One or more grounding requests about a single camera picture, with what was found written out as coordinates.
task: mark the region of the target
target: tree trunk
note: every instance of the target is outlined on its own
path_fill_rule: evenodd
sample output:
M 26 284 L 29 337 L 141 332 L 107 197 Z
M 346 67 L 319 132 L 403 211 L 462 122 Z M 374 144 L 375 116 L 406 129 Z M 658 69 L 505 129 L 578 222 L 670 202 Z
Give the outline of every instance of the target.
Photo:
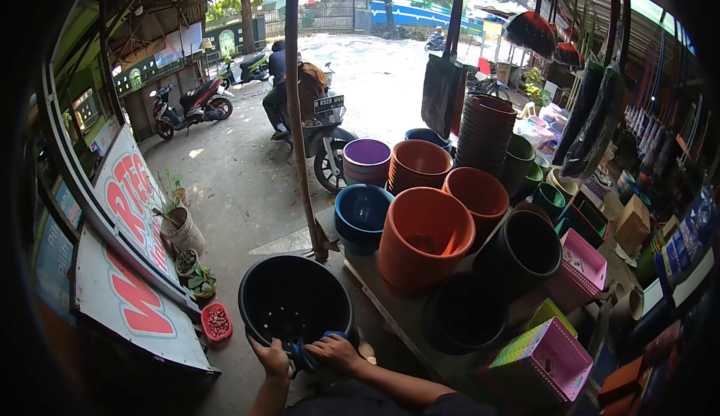
M 397 39 L 398 32 L 395 30 L 395 17 L 392 15 L 392 0 L 385 0 L 385 17 L 387 18 L 387 31 L 390 39 Z
M 255 52 L 253 9 L 250 0 L 240 0 L 240 12 L 243 17 L 243 54 L 247 55 Z

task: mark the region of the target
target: bamboo pole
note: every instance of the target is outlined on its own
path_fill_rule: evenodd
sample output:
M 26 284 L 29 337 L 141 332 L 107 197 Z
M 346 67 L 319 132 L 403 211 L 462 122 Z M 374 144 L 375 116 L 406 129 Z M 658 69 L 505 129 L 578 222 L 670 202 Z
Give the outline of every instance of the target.
M 285 14 L 287 113 L 290 119 L 290 133 L 294 142 L 295 169 L 297 170 L 302 208 L 305 210 L 307 228 L 311 234 L 312 250 L 315 251 L 317 261 L 325 261 L 328 258 L 328 250 L 320 244 L 318 238 L 318 228 L 315 225 L 315 213 L 312 211 L 311 192 L 308 186 L 308 169 L 305 167 L 305 145 L 303 144 L 304 137 L 302 136 L 302 121 L 300 119 L 300 96 L 297 91 L 297 0 L 286 0 Z

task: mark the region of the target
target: red beans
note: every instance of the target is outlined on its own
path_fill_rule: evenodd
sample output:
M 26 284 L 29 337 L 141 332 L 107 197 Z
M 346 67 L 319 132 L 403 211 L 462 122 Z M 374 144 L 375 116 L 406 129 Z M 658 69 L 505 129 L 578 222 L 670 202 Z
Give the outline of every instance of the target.
M 229 329 L 228 315 L 222 309 L 213 309 L 208 314 L 207 325 L 210 328 L 210 334 L 214 337 L 223 336 Z

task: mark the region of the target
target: small red basket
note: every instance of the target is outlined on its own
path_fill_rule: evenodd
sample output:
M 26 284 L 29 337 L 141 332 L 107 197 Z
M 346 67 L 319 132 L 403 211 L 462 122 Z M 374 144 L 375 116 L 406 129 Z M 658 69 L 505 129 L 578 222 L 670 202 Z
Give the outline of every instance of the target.
M 228 331 L 223 333 L 221 336 L 213 336 L 212 331 L 210 329 L 210 326 L 208 324 L 208 320 L 210 319 L 210 312 L 213 309 L 221 309 L 225 312 L 225 316 L 228 318 Z M 233 333 L 233 323 L 230 321 L 230 316 L 228 314 L 228 311 L 225 309 L 225 307 L 222 305 L 222 303 L 213 302 L 207 305 L 202 309 L 202 313 L 200 313 L 200 321 L 202 322 L 202 329 L 205 331 L 205 335 L 207 336 L 207 339 L 211 341 L 221 341 L 222 339 L 229 338 L 229 336 Z

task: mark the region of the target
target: license plate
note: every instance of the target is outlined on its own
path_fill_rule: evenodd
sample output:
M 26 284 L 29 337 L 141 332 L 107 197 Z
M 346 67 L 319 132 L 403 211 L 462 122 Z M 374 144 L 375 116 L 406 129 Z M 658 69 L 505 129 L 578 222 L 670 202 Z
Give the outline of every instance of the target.
M 345 96 L 319 98 L 314 103 L 315 114 L 320 114 L 334 108 L 339 108 L 343 105 L 345 105 Z

